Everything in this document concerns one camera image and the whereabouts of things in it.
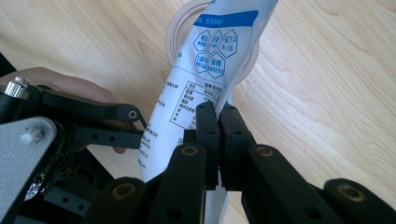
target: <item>metal plate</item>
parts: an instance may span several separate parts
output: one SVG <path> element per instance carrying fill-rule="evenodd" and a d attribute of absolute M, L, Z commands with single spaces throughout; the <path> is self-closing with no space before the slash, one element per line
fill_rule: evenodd
<path fill-rule="evenodd" d="M 32 128 L 42 134 L 28 144 L 21 137 Z M 55 135 L 55 124 L 42 117 L 0 125 L 0 220 L 20 194 Z"/>

